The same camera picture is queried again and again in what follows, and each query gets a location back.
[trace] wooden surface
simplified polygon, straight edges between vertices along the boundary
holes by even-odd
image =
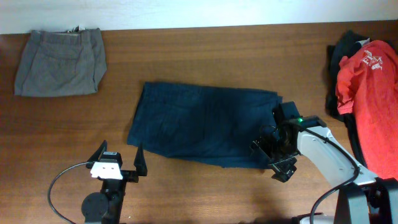
[[[87,160],[102,140],[133,168],[126,145],[145,81],[258,88],[295,101],[304,116],[319,115],[349,149],[346,128],[326,115],[326,47],[353,29],[398,44],[397,22],[298,24],[103,32],[108,71],[94,95],[13,96],[13,81],[28,35],[0,36],[0,222],[63,223],[47,204],[51,180]],[[129,184],[126,223],[250,223],[308,213],[330,188],[316,167],[299,157],[287,183],[272,171],[222,169],[145,152],[148,176]],[[83,222],[83,199],[101,182],[79,167],[52,192],[66,217]],[[319,211],[333,214],[336,195]]]

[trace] folded gray pants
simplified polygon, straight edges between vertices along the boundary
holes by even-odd
[[[96,93],[106,71],[99,29],[75,33],[32,31],[14,84],[21,96],[70,96]]]

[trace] red t-shirt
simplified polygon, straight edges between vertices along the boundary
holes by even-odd
[[[351,58],[337,76],[340,114],[353,113],[368,169],[398,179],[398,56],[375,40]]]

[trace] robotic arm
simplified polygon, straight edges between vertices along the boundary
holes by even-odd
[[[138,147],[134,160],[136,170],[121,170],[120,153],[106,150],[104,141],[87,161],[91,162],[86,165],[91,169],[91,176],[103,183],[101,191],[89,194],[81,205],[86,224],[119,224],[126,184],[138,183],[138,177],[146,177],[148,173],[142,145]]]
[[[277,128],[251,144],[270,161],[273,178],[286,182],[297,168],[295,156],[308,157],[333,187],[297,223],[398,223],[398,182],[383,180],[360,164],[333,137],[317,116],[303,118],[294,102],[274,111]],[[317,205],[339,190],[335,217],[314,216]]]

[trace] dark blue pants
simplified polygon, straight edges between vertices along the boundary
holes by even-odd
[[[249,148],[282,101],[262,90],[146,83],[127,144],[222,167],[267,168]]]

